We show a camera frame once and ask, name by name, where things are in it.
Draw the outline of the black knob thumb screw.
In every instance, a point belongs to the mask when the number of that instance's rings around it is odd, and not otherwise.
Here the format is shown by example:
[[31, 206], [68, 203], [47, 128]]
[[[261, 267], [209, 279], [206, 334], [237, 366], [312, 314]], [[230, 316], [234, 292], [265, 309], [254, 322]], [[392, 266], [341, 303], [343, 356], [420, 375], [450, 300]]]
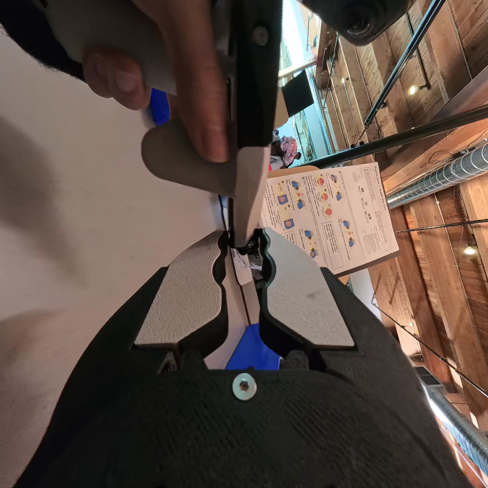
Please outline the black knob thumb screw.
[[259, 249], [260, 237], [262, 236], [262, 233], [263, 231], [261, 228], [254, 229], [253, 235], [250, 237], [248, 242], [244, 246], [238, 247], [236, 244], [235, 232], [233, 229], [231, 229], [229, 231], [229, 247], [236, 250], [242, 256], [248, 255], [249, 253], [254, 253]]

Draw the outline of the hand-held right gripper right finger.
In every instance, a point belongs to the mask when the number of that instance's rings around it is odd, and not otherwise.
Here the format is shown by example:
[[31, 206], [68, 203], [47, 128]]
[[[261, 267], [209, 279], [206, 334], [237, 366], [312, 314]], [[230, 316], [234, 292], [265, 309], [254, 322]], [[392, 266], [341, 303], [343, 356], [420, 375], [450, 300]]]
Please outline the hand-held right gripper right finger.
[[320, 359], [326, 350], [354, 350], [356, 343], [314, 259], [271, 228], [261, 230], [260, 254], [265, 345], [283, 358], [294, 350], [308, 359]]

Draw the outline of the person's left hand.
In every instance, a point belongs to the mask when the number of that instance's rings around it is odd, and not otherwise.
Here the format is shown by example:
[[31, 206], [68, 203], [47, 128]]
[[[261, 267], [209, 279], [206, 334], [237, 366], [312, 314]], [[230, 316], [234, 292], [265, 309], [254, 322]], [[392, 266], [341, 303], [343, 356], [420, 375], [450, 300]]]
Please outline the person's left hand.
[[[206, 161], [229, 160], [227, 88], [219, 64], [209, 1], [133, 1], [159, 28], [176, 80], [170, 104]], [[85, 82], [100, 97], [130, 110], [147, 108], [151, 89], [138, 63], [105, 47], [83, 57]]]

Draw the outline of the white tablet stand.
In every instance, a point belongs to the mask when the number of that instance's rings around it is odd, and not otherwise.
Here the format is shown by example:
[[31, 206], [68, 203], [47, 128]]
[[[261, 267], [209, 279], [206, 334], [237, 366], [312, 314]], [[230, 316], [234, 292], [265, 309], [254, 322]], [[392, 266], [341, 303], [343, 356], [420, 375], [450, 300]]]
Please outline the white tablet stand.
[[242, 255], [238, 250], [231, 248], [231, 258], [234, 266], [235, 275], [240, 286], [244, 286], [253, 281], [253, 275], [247, 255]]

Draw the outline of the silver insulated duct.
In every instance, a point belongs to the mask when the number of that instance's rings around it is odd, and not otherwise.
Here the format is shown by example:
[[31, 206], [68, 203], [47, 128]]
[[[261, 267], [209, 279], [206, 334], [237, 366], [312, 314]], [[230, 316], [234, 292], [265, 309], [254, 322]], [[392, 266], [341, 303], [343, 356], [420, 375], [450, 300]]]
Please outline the silver insulated duct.
[[394, 209], [487, 174], [487, 143], [456, 158], [387, 197]]

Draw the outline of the blue plastic bin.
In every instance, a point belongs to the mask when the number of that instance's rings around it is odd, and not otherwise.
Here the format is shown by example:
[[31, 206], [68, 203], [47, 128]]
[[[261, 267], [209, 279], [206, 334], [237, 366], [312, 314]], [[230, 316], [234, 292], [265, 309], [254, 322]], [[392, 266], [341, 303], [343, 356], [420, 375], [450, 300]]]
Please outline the blue plastic bin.
[[226, 370], [279, 370], [281, 357], [261, 339], [259, 324], [249, 325], [233, 352]]
[[170, 107], [167, 93], [152, 88], [148, 111], [155, 126], [164, 125], [170, 121]]

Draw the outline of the black metal ceiling rail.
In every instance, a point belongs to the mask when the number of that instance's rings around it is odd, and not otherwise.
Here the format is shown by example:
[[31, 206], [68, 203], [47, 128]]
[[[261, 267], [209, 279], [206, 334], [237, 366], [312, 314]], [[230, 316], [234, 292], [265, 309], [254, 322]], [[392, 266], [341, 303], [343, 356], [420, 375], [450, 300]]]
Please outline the black metal ceiling rail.
[[427, 8], [424, 16], [422, 17], [417, 30], [411, 32], [411, 39], [409, 43], [407, 44], [404, 52], [400, 56], [397, 64], [394, 66], [389, 78], [384, 83], [382, 91], [378, 95], [374, 105], [370, 109], [370, 112], [364, 121], [365, 128], [369, 127], [378, 111], [385, 104], [387, 96], [390, 94], [391, 90], [393, 89], [395, 83], [399, 79], [414, 52], [418, 50], [420, 42], [424, 39], [428, 29], [435, 20], [436, 16], [439, 14], [444, 3], [445, 1], [432, 1]]
[[388, 149], [414, 143], [459, 127], [476, 123], [487, 118], [487, 105], [483, 105], [467, 112], [458, 113], [441, 120], [432, 121], [428, 124], [413, 127], [411, 129], [384, 137], [369, 143], [360, 144], [354, 148], [343, 150], [335, 154], [315, 159], [298, 166], [303, 168], [306, 165], [319, 169], [333, 167], [337, 164], [350, 162]]

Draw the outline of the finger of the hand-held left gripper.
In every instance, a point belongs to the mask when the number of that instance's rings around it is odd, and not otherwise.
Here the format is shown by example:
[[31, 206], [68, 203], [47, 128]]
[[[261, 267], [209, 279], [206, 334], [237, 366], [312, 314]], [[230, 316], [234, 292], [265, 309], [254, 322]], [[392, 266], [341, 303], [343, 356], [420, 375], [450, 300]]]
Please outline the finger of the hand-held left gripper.
[[236, 158], [236, 184], [232, 204], [232, 247], [247, 247], [260, 228], [270, 162], [270, 145], [244, 147]]
[[141, 151], [145, 166], [159, 179], [227, 197], [235, 195], [236, 163], [204, 160], [179, 119], [150, 129]]

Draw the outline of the black monitor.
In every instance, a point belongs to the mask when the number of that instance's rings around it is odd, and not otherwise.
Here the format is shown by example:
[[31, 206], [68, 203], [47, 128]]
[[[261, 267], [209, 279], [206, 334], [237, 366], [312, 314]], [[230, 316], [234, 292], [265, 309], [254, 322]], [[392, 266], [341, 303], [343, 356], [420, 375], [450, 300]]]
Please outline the black monitor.
[[282, 94], [289, 118], [314, 105], [307, 71], [302, 70], [297, 76], [288, 81], [282, 87]]

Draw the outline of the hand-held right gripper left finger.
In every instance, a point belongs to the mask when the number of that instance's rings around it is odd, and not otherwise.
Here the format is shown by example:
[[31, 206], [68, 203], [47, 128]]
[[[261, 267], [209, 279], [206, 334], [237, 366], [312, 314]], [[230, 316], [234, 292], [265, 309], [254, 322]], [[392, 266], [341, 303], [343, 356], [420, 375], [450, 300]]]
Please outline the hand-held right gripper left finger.
[[165, 348], [177, 356], [196, 351], [206, 358], [228, 336], [227, 233], [217, 230], [180, 253], [162, 283], [135, 338], [137, 348]]

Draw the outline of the cardboard panel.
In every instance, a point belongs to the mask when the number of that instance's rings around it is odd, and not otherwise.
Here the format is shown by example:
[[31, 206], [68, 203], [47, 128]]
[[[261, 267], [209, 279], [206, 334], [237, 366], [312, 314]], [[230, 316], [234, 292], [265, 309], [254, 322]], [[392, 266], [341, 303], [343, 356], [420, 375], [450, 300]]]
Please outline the cardboard panel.
[[289, 118], [290, 115], [288, 114], [284, 100], [283, 90], [281, 87], [278, 87], [273, 129], [279, 129], [281, 126], [285, 125]]

